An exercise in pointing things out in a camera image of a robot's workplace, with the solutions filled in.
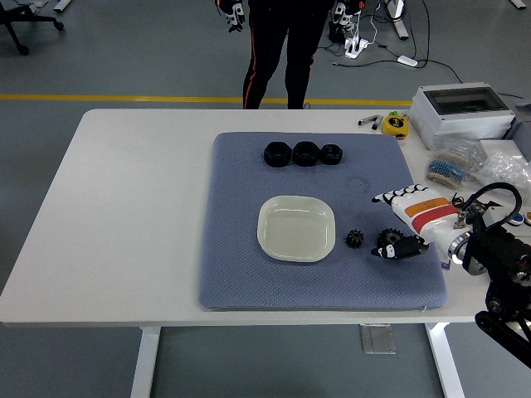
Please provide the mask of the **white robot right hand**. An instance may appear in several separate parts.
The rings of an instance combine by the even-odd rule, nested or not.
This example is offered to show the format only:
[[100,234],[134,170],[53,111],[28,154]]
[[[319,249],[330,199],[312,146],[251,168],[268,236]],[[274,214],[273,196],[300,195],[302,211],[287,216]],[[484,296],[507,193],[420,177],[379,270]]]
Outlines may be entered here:
[[394,214],[427,244],[434,243],[442,263],[465,240],[468,226],[456,228],[458,210],[437,190],[414,184],[376,195],[372,202],[388,204]]

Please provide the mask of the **person's left hand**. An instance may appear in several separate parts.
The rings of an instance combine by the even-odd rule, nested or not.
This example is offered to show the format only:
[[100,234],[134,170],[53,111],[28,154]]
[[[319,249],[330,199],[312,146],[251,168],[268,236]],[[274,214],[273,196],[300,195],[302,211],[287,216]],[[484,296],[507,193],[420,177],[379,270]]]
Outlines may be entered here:
[[334,7],[332,23],[336,27],[346,28],[351,25],[352,13],[348,1],[337,1]]

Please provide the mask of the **person's right hand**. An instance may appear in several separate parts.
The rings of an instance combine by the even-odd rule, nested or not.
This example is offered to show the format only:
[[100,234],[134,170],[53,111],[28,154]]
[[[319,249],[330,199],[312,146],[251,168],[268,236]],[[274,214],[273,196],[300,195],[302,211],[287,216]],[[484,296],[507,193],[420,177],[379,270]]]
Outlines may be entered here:
[[227,23],[229,32],[241,32],[245,23],[245,12],[242,1],[227,2]]

